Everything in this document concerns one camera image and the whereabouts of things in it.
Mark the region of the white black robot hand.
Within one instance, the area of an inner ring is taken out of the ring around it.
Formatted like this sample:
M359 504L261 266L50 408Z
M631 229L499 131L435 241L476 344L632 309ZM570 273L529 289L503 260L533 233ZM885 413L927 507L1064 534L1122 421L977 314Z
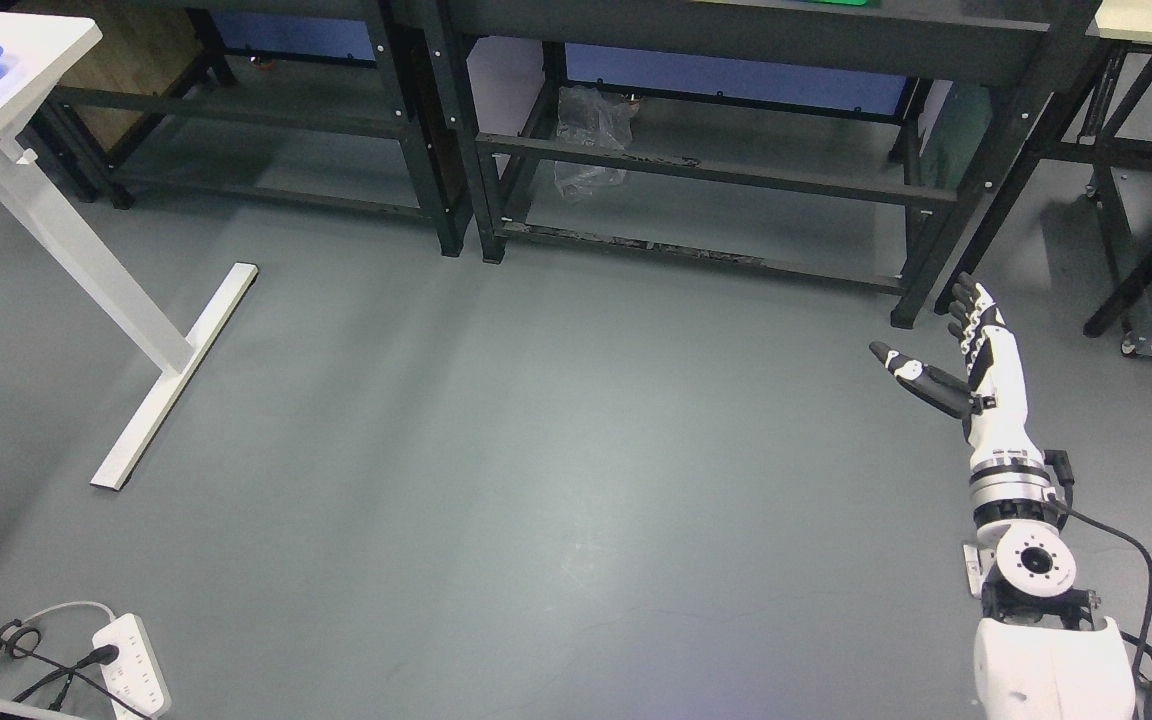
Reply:
M1026 433L1028 396L1018 340L996 300L972 275L958 274L952 296L948 332L963 355L964 381L881 341L870 342L870 353L911 395L963 423L972 447L970 465L1009 460L1041 467L1043 450Z

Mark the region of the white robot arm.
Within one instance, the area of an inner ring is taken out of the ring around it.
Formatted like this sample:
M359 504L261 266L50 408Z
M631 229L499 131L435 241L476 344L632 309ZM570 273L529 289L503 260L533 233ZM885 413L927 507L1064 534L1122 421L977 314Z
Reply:
M1075 585L1061 537L1074 475L1064 450L973 467L967 577L980 602L975 692L990 719L1130 719L1137 691L1115 620Z

